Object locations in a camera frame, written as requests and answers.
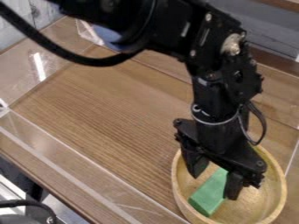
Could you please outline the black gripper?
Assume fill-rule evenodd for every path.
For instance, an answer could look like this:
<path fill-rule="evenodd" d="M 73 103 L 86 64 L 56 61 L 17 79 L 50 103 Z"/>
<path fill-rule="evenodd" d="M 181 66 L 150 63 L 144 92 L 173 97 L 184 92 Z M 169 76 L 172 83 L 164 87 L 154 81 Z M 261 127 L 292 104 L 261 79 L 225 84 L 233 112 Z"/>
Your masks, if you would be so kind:
<path fill-rule="evenodd" d="M 261 124 L 261 134 L 253 140 L 248 134 L 248 112 L 236 112 L 227 120 L 177 118 L 172 122 L 176 129 L 181 157 L 188 173 L 196 179 L 209 162 L 228 171 L 224 197 L 236 200 L 243 187 L 259 188 L 267 172 L 267 163 L 257 155 L 255 146 L 267 133 L 267 121 L 261 113 L 255 113 Z"/>

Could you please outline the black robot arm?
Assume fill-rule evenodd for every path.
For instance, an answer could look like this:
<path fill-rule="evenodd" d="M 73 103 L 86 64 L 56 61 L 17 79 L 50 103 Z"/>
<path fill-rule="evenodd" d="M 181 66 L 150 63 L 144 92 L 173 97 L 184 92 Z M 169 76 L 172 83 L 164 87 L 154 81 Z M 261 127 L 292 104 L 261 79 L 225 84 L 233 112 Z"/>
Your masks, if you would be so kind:
<path fill-rule="evenodd" d="M 224 198 L 259 187 L 267 163 L 248 135 L 252 99 L 263 76 L 241 23 L 202 0 L 49 0 L 64 15 L 94 26 L 105 46 L 120 53 L 150 50 L 174 57 L 190 76 L 190 118 L 173 122 L 188 173 L 208 164 L 227 170 Z"/>

